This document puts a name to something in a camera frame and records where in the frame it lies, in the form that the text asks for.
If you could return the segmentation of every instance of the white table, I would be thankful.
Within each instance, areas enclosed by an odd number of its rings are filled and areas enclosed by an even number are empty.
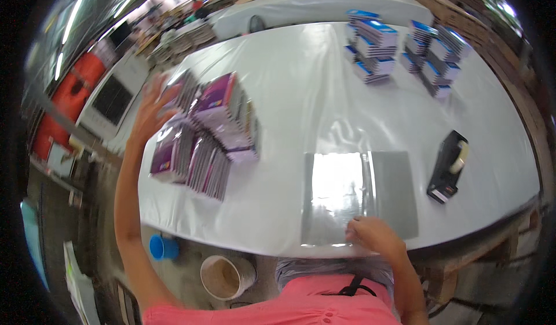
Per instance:
[[[446,242],[514,213],[539,192],[532,148],[510,98],[472,52],[446,102],[396,64],[391,82],[366,86],[343,57],[344,23],[283,27],[195,52],[177,73],[201,80],[237,71],[262,126],[258,163],[236,164],[220,205],[149,178],[154,139],[139,180],[141,221],[179,237],[291,257],[353,256],[353,247],[300,246],[303,153],[409,152],[419,235],[408,249]],[[405,27],[400,32],[400,44]],[[440,142],[455,129],[470,143],[459,193],[442,206],[425,189]]]
[[[409,20],[431,24],[433,15],[415,0],[254,0],[235,4],[210,17],[219,40],[248,33],[249,20],[258,15],[267,27],[347,21],[346,10],[361,9],[379,14],[384,23],[407,26]]]

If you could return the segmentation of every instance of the person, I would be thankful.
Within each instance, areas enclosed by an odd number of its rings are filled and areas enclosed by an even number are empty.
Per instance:
[[[399,324],[392,312],[392,296],[402,324],[428,324],[423,290],[405,243],[387,224],[372,217],[351,220],[346,239],[380,256],[279,259],[276,279],[281,294],[273,300],[221,311],[196,310],[182,304],[158,277],[143,247],[137,193],[145,145],[177,113],[163,106],[176,96],[179,87],[161,95],[164,80],[156,74],[143,89],[114,208],[116,242],[143,324]]]

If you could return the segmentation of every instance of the fluorescent light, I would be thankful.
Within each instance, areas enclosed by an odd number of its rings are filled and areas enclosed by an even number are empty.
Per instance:
[[[58,56],[58,62],[56,62],[56,72],[54,73],[54,80],[58,80],[60,77],[60,68],[62,67],[62,58],[64,57],[64,53],[60,53]]]
[[[100,42],[102,38],[106,37],[108,35],[108,33],[110,33],[110,31],[112,30],[112,27],[108,29],[108,31],[106,31],[99,39],[98,41]]]
[[[131,2],[131,0],[126,0],[126,2],[123,2],[123,4],[121,5],[120,9],[118,9],[118,11],[114,14],[114,18],[117,18],[118,15],[120,15],[120,13],[123,11],[123,9],[126,7],[126,5]]]
[[[81,2],[83,2],[83,0],[77,0],[75,5],[73,6],[73,10],[71,11],[68,24],[66,26],[66,31],[64,32],[64,37],[62,38],[62,44],[66,44],[66,41],[68,40],[68,36],[70,35],[69,30],[71,30],[71,26],[73,25],[73,21],[75,20],[75,15],[77,15],[77,11],[81,6]]]

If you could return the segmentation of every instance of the black panel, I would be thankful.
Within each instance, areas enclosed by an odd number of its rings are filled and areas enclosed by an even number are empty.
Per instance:
[[[118,79],[110,77],[94,99],[93,107],[114,125],[118,125],[132,97]]]

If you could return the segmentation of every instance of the purple book cover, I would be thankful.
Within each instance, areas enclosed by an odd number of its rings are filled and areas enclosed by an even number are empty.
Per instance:
[[[173,161],[173,154],[177,142],[175,141],[174,137],[176,136],[178,130],[179,129],[175,126],[169,126],[158,133],[155,153],[152,156],[152,175],[168,170],[173,170],[175,166]]]
[[[197,107],[198,112],[226,105],[230,100],[235,74],[224,74],[213,80],[203,92]]]

